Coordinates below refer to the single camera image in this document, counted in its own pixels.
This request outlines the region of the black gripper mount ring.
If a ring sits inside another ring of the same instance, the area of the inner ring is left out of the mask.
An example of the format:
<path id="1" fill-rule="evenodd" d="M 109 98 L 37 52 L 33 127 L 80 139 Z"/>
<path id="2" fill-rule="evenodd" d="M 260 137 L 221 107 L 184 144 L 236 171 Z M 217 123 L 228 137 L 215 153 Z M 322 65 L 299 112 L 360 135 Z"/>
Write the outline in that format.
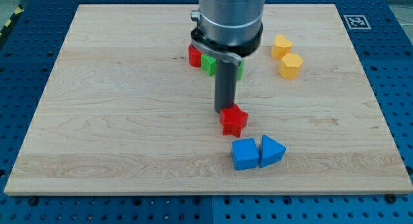
<path id="1" fill-rule="evenodd" d="M 207 39 L 198 27 L 195 27 L 191 33 L 191 45 L 201 53 L 220 59 L 233 65 L 240 66 L 242 58 L 254 53 L 261 42 L 263 33 L 263 24 L 259 28 L 259 32 L 252 40 L 237 46 L 220 45 Z"/>

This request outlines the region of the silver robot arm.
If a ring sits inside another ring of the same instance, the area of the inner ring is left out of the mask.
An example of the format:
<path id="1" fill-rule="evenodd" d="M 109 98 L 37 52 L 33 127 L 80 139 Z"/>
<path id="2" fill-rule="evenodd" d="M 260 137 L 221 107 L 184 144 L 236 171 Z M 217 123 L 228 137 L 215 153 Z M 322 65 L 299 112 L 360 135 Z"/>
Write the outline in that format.
<path id="1" fill-rule="evenodd" d="M 214 110 L 234 105 L 243 58 L 257 50 L 263 33 L 265 0 L 199 0 L 191 45 L 216 60 Z"/>

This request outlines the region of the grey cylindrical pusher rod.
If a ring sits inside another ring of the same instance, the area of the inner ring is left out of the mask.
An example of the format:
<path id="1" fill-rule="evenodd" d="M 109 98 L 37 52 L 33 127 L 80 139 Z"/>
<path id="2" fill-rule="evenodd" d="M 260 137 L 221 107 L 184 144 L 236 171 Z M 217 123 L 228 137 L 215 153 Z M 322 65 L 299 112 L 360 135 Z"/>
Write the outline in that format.
<path id="1" fill-rule="evenodd" d="M 237 82 L 237 66 L 220 59 L 216 60 L 214 109 L 220 113 L 223 108 L 234 104 Z"/>

